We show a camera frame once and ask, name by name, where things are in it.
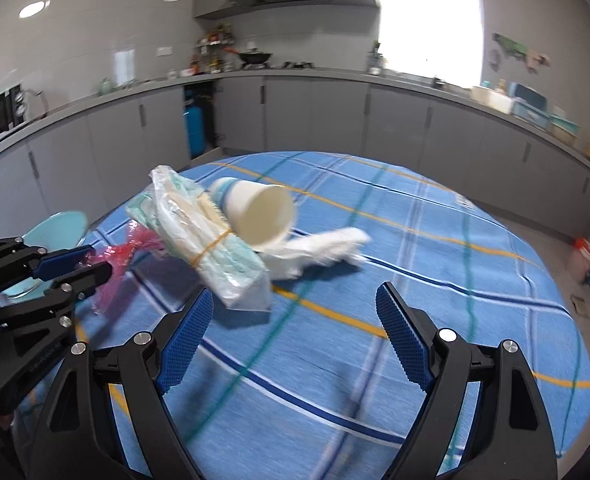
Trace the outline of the blue plaid tablecloth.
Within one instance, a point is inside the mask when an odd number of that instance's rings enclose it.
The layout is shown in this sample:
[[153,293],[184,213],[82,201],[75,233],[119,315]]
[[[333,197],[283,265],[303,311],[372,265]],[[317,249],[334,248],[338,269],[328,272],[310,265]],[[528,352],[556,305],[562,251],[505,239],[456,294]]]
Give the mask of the blue plaid tablecloth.
[[550,270],[526,240],[419,174],[346,155],[240,155],[192,168],[285,186],[293,232],[365,231],[365,260],[275,284],[266,312],[221,304],[183,381],[165,396],[210,479],[377,479],[424,393],[409,382],[375,311],[380,284],[440,327],[523,351],[563,455],[590,415],[590,359]]

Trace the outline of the white paper cup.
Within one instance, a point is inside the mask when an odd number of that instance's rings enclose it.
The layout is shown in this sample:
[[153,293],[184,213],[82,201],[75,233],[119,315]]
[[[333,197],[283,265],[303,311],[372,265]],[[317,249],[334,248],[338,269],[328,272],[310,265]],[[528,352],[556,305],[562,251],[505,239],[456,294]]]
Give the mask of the white paper cup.
[[256,252],[286,240],[296,220],[296,207],[281,185],[220,178],[209,187],[214,204],[234,233]]

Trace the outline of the spice rack with bottles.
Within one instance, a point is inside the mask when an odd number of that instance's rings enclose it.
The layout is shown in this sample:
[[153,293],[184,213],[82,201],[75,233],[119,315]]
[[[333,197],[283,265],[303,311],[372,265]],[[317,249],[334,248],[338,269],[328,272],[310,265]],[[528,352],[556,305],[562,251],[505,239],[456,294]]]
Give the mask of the spice rack with bottles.
[[231,52],[235,39],[229,23],[219,23],[197,40],[190,62],[194,75],[232,72],[237,55]]

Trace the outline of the white plastic basin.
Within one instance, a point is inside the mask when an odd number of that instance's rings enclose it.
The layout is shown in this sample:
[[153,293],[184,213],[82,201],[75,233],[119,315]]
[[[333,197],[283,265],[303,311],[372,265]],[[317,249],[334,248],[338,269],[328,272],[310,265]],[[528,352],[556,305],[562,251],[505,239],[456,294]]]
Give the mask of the white plastic basin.
[[511,114],[513,99],[502,92],[487,87],[475,86],[470,89],[470,96],[475,102],[492,108],[496,112]]

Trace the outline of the bundled plastic packet rubber band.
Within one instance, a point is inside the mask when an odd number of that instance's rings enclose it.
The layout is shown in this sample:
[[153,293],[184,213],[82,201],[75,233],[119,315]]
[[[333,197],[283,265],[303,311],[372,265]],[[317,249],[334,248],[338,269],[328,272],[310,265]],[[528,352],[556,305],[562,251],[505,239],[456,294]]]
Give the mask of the bundled plastic packet rubber band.
[[159,165],[127,214],[154,231],[167,252],[183,259],[229,310],[271,310],[269,271],[235,234],[205,188]]

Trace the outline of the gas stove burner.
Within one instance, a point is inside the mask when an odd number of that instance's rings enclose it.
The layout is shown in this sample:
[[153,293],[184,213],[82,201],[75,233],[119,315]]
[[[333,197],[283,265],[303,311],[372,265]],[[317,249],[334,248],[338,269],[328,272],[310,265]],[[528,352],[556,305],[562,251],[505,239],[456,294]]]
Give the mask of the gas stove burner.
[[314,70],[315,64],[310,62],[291,62],[287,61],[279,66],[272,66],[268,62],[264,63],[243,63],[241,70]]

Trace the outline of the utensil holder jar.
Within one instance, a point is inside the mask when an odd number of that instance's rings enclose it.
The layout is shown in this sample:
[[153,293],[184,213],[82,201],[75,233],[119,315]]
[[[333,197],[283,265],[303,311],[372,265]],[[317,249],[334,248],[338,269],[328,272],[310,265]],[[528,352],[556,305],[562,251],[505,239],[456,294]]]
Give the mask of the utensil holder jar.
[[370,75],[380,76],[384,71],[384,58],[380,52],[381,44],[375,40],[373,46],[368,53],[367,58],[367,73]]

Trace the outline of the pink plastic wrapper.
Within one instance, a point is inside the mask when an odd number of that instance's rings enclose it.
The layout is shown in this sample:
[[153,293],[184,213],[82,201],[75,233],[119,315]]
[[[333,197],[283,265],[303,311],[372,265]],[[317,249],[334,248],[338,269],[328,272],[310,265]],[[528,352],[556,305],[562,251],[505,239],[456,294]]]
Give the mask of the pink plastic wrapper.
[[139,252],[166,252],[166,246],[153,230],[136,220],[129,220],[126,226],[126,240],[123,244],[109,245],[102,252],[90,252],[86,257],[84,263],[88,266],[105,262],[112,268],[109,281],[100,286],[96,292],[95,314],[104,314],[109,310],[130,263]]

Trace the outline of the black wok pan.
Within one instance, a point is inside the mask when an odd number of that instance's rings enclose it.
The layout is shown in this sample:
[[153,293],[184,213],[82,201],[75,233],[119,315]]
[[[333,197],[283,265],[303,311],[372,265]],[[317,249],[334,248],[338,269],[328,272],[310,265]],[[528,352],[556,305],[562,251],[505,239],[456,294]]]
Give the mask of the black wok pan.
[[271,53],[261,52],[258,50],[244,52],[244,51],[239,51],[237,49],[233,49],[231,47],[224,47],[223,50],[225,50],[225,52],[237,55],[237,57],[240,58],[242,65],[244,67],[251,66],[251,65],[266,66],[272,56]]

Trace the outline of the blue dish rack box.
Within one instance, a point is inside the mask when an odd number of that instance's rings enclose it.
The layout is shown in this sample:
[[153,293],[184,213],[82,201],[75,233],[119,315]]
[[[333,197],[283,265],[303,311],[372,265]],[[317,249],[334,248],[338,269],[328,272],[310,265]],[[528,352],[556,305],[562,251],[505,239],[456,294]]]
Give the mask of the blue dish rack box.
[[508,85],[508,96],[512,99],[511,114],[540,129],[548,128],[548,100],[541,93],[518,82]]

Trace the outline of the red white plastic bag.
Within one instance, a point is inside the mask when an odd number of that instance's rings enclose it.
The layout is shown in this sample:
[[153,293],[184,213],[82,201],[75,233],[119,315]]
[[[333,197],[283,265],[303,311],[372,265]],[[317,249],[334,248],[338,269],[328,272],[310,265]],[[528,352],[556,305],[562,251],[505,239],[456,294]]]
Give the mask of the red white plastic bag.
[[577,283],[583,283],[590,273],[590,242],[584,238],[575,240],[567,263],[567,272]]

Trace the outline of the grey lower kitchen cabinets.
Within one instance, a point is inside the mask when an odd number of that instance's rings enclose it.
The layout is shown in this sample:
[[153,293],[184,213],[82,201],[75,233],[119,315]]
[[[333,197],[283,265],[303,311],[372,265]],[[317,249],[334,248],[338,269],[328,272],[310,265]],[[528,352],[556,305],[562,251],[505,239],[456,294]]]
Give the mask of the grey lower kitchen cabinets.
[[199,76],[75,103],[0,136],[0,236],[79,209],[99,220],[161,164],[202,164],[185,95],[205,88],[228,154],[317,151],[406,168],[493,214],[590,236],[590,160],[544,130],[448,92],[373,76],[260,70]]

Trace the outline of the blue water filter tank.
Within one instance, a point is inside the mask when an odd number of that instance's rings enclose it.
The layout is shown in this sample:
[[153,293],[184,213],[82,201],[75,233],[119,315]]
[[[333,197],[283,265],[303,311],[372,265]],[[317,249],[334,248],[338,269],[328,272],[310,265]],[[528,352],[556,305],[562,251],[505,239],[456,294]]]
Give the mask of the blue water filter tank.
[[185,107],[184,125],[187,129],[188,143],[192,158],[201,156],[206,151],[206,136],[203,110],[194,100],[190,100]]

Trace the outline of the crumpled white tissue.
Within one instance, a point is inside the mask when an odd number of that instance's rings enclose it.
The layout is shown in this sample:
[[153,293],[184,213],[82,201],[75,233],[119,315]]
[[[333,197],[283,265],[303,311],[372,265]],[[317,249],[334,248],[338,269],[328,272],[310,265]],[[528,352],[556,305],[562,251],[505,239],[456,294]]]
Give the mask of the crumpled white tissue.
[[342,228],[293,237],[259,253],[272,281],[297,280],[309,266],[334,266],[342,261],[352,266],[365,262],[362,249],[371,242],[365,231]]

